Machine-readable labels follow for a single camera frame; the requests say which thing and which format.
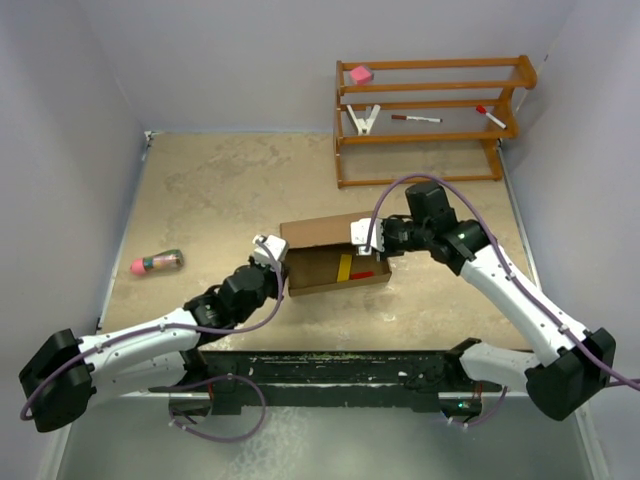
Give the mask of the brown cardboard box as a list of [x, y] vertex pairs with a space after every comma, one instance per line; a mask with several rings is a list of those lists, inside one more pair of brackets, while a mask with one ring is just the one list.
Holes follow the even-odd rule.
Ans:
[[[350, 224], [371, 216], [369, 211], [282, 223], [280, 237], [289, 243], [285, 265], [291, 297], [383, 284], [390, 280], [389, 262], [357, 256], [350, 241]], [[375, 276], [338, 283], [341, 254], [353, 256], [351, 274], [373, 271]]]

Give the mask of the red toy brick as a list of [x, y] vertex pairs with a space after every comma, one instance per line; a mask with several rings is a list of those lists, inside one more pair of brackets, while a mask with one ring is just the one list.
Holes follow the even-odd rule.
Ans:
[[349, 276], [350, 280], [359, 280], [359, 279], [365, 279], [365, 278], [369, 278], [369, 277], [373, 277], [375, 276], [375, 272], [373, 271], [365, 271], [365, 272], [357, 272], [357, 273], [352, 273]]

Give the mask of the yellow toy block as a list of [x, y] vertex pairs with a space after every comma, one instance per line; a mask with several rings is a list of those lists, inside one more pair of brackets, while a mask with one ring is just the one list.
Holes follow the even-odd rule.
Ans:
[[336, 281], [338, 283], [346, 282], [350, 280], [352, 261], [353, 261], [352, 255], [350, 254], [340, 255], [338, 272], [336, 276]]

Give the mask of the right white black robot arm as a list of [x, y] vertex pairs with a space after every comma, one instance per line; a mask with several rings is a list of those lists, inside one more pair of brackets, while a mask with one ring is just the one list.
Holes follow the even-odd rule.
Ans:
[[616, 341], [606, 329], [590, 330], [563, 313], [507, 258], [483, 220], [457, 219], [442, 185], [415, 184], [405, 196], [409, 214], [372, 217], [367, 245], [381, 257], [429, 252], [482, 293], [531, 348], [463, 342], [444, 369], [452, 389], [488, 381], [523, 391], [544, 415], [561, 421], [608, 386]]

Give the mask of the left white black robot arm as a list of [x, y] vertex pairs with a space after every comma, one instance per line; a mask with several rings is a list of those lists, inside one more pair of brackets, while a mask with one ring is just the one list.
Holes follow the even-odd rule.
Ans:
[[249, 263], [156, 320], [107, 334], [77, 337], [64, 329], [50, 335], [19, 373], [26, 397], [21, 420], [47, 433], [136, 390], [198, 390], [206, 369], [191, 354], [250, 332], [245, 323], [256, 310], [269, 299], [282, 301], [287, 275], [282, 263]]

